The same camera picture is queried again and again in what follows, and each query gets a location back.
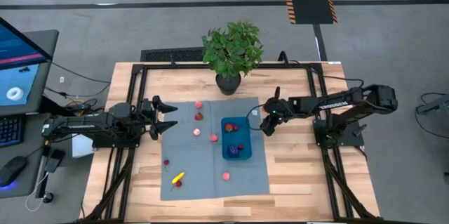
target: black pot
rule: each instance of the black pot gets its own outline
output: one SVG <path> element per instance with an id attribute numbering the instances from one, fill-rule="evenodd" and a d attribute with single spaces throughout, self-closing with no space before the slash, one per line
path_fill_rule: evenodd
<path id="1" fill-rule="evenodd" d="M 222 75 L 217 75 L 215 81 L 223 94 L 232 95 L 239 87 L 241 77 L 240 74 L 237 74 L 236 76 L 227 76 L 225 78 L 223 78 Z"/>

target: potted plant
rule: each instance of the potted plant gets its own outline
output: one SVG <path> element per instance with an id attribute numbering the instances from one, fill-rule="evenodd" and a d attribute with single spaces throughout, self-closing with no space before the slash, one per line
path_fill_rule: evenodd
<path id="1" fill-rule="evenodd" d="M 262 62 L 262 44 L 259 29 L 249 22 L 227 23 L 226 31 L 209 30 L 202 36 L 205 52 L 203 62 L 215 70 L 215 81 L 225 95 L 235 93 L 241 82 L 240 72 L 245 76 Z"/>

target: gray cloth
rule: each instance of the gray cloth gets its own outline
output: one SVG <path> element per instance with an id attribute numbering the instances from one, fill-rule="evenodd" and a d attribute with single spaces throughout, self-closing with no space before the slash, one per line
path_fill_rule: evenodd
<path id="1" fill-rule="evenodd" d="M 193 102 L 170 103 L 178 111 L 165 115 L 164 121 L 176 120 L 178 124 L 163 133 L 162 162 L 168 159 L 167 171 L 162 168 L 161 200 L 205 199 L 237 195 L 269 194 L 269 181 L 263 135 L 251 131 L 253 155 L 244 161 L 228 161 L 222 157 L 221 120 L 224 117 L 245 117 L 248 111 L 259 105 L 257 98 L 227 101 L 204 101 L 198 110 Z M 200 111 L 203 120 L 194 120 Z M 260 125 L 260 111 L 250 114 L 252 127 Z M 199 136 L 193 135 L 200 129 Z M 210 135 L 218 136 L 217 142 L 210 141 Z M 172 179 L 185 172 L 180 188 L 173 187 Z M 222 174 L 229 172 L 225 181 Z"/>

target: keyboard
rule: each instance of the keyboard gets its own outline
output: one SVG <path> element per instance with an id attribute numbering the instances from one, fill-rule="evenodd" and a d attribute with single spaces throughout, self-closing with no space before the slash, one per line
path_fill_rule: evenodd
<path id="1" fill-rule="evenodd" d="M 0 147 L 22 143 L 24 128 L 24 115 L 0 117 Z"/>

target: green leaves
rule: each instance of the green leaves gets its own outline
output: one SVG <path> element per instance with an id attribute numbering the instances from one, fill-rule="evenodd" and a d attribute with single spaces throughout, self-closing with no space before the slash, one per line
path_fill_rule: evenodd
<path id="1" fill-rule="evenodd" d="M 263 50 L 257 37 L 259 29 L 249 22 L 228 22 L 227 33 L 220 28 L 209 30 L 201 40 L 205 47 L 203 62 L 223 77 L 235 76 L 256 68 Z"/>

